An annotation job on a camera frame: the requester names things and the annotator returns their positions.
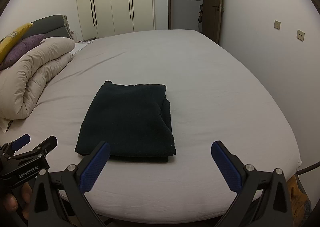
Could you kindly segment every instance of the blue textured pad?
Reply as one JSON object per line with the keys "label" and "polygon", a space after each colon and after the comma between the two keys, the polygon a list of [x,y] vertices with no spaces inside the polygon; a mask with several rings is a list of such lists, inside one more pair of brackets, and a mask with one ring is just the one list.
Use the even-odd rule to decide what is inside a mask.
{"label": "blue textured pad", "polygon": [[30,142],[30,136],[25,134],[23,136],[21,136],[19,139],[15,140],[12,143],[12,150],[13,151],[18,151],[20,150],[23,146],[27,145]]}
{"label": "blue textured pad", "polygon": [[211,146],[211,155],[225,181],[227,182],[230,190],[237,193],[241,192],[241,175],[217,142],[214,142]]}
{"label": "blue textured pad", "polygon": [[80,176],[79,189],[82,194],[92,189],[109,157],[110,146],[108,143],[105,143]]}

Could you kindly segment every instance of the mattress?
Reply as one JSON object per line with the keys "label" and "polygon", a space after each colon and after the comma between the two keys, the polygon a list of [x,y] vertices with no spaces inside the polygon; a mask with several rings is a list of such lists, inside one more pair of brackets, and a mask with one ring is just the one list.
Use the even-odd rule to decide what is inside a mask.
{"label": "mattress", "polygon": [[99,214],[141,223],[223,214],[236,194],[211,157],[215,140],[258,170],[282,168],[286,179],[300,165],[292,130],[267,90],[227,51],[191,30],[94,40],[47,84],[27,119],[0,133],[1,144],[27,133],[31,143],[19,151],[25,152],[54,135],[58,146],[47,156],[50,171],[79,163],[82,156],[74,149],[80,126],[106,80],[167,86],[177,155],[168,163],[108,161],[86,193]]}

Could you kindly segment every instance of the orange fabric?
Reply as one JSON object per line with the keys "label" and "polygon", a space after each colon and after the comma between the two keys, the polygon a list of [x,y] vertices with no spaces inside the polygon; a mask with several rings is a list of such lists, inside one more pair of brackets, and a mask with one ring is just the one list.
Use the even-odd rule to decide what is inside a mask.
{"label": "orange fabric", "polygon": [[292,207],[293,226],[299,226],[304,217],[304,203],[308,200],[308,196],[300,191],[295,175],[288,180],[287,185]]}

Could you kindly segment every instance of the person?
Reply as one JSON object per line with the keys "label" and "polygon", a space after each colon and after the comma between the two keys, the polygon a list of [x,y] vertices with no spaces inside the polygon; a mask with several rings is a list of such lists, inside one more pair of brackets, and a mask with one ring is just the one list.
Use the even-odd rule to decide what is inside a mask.
{"label": "person", "polygon": [[[23,200],[26,202],[26,206],[23,208],[22,214],[23,214],[23,217],[28,220],[29,219],[29,204],[31,202],[32,189],[27,182],[24,183],[21,188],[21,195],[22,195]],[[7,211],[9,213],[17,210],[17,208],[18,208],[17,199],[12,194],[5,195],[5,197],[2,199],[2,202],[4,204],[4,207],[7,209]]]}
{"label": "person", "polygon": [[198,28],[199,32],[202,32],[202,15],[203,15],[203,5],[200,5],[200,12],[199,12],[199,18],[198,18]]}

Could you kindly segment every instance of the wall outlet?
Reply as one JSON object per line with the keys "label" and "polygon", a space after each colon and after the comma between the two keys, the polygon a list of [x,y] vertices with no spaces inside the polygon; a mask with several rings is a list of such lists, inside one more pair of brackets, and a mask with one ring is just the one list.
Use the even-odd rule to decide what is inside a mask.
{"label": "wall outlet", "polygon": [[280,30],[281,22],[275,21],[275,28]]}
{"label": "wall outlet", "polygon": [[297,32],[297,38],[304,41],[304,32],[301,30],[298,30]]}

